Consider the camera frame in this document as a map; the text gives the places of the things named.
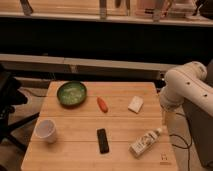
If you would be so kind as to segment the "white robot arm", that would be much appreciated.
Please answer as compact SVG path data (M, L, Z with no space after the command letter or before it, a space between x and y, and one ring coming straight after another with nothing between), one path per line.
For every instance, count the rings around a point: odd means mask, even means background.
M204 82L206 77L207 68L198 61L169 69L159 93L160 105L173 111L188 99L213 117L213 87Z

